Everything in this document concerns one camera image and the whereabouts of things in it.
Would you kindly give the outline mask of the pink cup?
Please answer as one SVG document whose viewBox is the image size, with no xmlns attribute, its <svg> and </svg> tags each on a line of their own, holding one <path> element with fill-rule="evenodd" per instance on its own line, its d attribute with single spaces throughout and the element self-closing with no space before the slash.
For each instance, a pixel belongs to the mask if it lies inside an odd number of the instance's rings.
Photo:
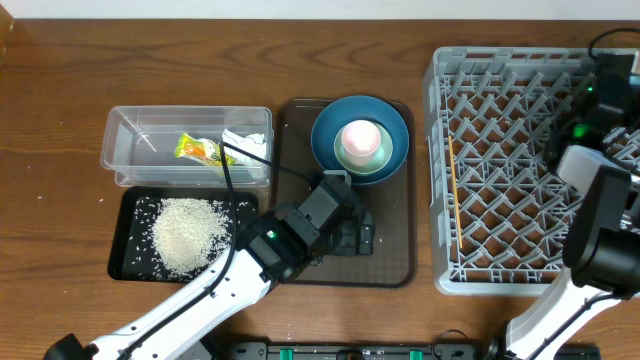
<svg viewBox="0 0 640 360">
<path fill-rule="evenodd" d="M 374 158 L 380 146 L 381 133 L 375 123 L 355 120 L 345 126 L 341 143 L 350 164 L 365 166 Z"/>
</svg>

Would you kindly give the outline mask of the white napkin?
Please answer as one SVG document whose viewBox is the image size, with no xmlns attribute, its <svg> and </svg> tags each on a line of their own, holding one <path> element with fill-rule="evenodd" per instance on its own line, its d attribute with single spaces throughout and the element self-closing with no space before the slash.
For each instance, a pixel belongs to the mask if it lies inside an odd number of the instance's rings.
<svg viewBox="0 0 640 360">
<path fill-rule="evenodd" d="M 245 152 L 251 153 L 256 157 L 260 157 L 263 160 L 266 159 L 267 143 L 265 136 L 260 133 L 254 133 L 246 136 L 238 135 L 228 129 L 225 129 L 222 133 L 222 139 L 225 143 L 231 144 Z M 262 166 L 262 163 L 238 152 L 233 148 L 224 146 L 225 153 L 236 160 L 237 164 L 244 166 Z"/>
</svg>

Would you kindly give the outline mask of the yellow green snack wrapper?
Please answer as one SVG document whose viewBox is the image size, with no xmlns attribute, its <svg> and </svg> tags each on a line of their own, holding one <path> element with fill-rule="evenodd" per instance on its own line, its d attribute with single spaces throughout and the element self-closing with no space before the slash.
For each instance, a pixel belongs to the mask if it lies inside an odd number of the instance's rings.
<svg viewBox="0 0 640 360">
<path fill-rule="evenodd" d="M 174 150 L 175 158 L 187 158 L 205 166 L 221 166 L 222 156 L 218 143 L 206 138 L 193 138 L 182 133 Z"/>
</svg>

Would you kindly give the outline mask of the wooden chopstick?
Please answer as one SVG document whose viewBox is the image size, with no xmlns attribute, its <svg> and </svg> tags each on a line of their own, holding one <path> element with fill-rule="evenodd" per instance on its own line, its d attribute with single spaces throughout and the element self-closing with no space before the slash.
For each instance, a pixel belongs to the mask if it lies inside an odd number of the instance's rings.
<svg viewBox="0 0 640 360">
<path fill-rule="evenodd" d="M 448 140 L 449 162 L 450 162 L 450 168 L 451 168 L 451 184 L 452 184 L 452 193 L 453 193 L 453 199 L 454 199 L 454 215 L 455 215 L 455 222 L 456 222 L 457 243 L 458 243 L 458 249 L 461 251 L 463 248 L 463 241 L 462 241 L 463 236 L 462 236 L 461 220 L 460 220 L 459 198 L 458 198 L 458 192 L 457 192 L 458 184 L 457 184 L 457 175 L 456 175 L 456 168 L 455 168 L 455 156 L 453 151 L 452 137 L 447 136 L 447 140 Z"/>
</svg>

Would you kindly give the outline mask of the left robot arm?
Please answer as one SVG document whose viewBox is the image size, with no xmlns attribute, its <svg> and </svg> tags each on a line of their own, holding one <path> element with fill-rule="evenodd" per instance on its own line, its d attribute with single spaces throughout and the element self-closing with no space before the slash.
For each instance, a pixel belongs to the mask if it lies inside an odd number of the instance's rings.
<svg viewBox="0 0 640 360">
<path fill-rule="evenodd" d="M 45 353 L 56 359 L 175 359 L 235 313 L 323 257 L 370 253 L 371 213 L 344 170 L 327 170 L 283 218 L 265 213 L 235 232 L 211 266 L 153 310 L 88 345 L 68 334 Z"/>
</svg>

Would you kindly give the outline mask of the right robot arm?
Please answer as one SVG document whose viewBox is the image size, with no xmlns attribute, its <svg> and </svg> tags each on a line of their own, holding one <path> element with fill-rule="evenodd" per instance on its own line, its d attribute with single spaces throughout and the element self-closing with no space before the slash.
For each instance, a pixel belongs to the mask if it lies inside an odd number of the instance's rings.
<svg viewBox="0 0 640 360">
<path fill-rule="evenodd" d="M 543 151 L 548 170 L 583 196 L 563 268 L 491 341 L 489 359 L 552 359 L 587 322 L 639 292 L 639 173 L 606 151 L 613 129 L 639 125 L 639 56 L 588 56 L 595 80 Z"/>
</svg>

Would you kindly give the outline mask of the white rice pile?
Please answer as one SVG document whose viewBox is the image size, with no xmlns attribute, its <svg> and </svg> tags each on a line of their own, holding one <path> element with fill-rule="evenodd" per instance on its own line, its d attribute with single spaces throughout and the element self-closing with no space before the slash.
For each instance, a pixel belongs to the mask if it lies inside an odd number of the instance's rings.
<svg viewBox="0 0 640 360">
<path fill-rule="evenodd" d="M 139 198 L 126 236 L 122 276 L 191 281 L 228 248 L 233 219 L 228 201 Z"/>
</svg>

